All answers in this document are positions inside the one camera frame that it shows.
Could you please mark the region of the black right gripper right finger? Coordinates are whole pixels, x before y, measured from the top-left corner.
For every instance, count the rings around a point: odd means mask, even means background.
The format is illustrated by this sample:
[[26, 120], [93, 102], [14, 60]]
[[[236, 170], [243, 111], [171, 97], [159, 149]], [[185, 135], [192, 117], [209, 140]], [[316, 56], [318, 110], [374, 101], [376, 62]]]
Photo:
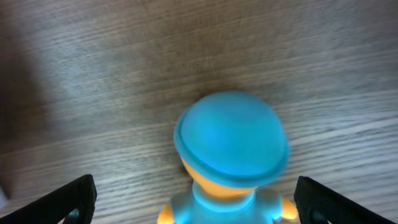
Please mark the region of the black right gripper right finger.
[[305, 176], [298, 178], [294, 201], [301, 224], [395, 224]]

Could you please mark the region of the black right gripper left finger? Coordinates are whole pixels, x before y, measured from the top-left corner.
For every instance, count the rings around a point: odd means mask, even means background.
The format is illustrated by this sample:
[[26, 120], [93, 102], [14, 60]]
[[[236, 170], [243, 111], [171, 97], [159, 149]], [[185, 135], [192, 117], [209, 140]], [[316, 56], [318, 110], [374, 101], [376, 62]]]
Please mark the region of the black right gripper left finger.
[[1, 218], [1, 224], [90, 224], [97, 199], [93, 176], [83, 175]]

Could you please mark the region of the yellow toy duck blue hat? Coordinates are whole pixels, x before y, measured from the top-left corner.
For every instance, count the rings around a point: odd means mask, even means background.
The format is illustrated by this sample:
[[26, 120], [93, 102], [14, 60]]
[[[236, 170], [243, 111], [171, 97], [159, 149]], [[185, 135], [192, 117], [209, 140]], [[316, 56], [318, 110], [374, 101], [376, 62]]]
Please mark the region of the yellow toy duck blue hat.
[[193, 180], [160, 212], [159, 223], [294, 222], [295, 204], [269, 185], [285, 171], [290, 146], [279, 117], [243, 91], [213, 93], [189, 106], [175, 148]]

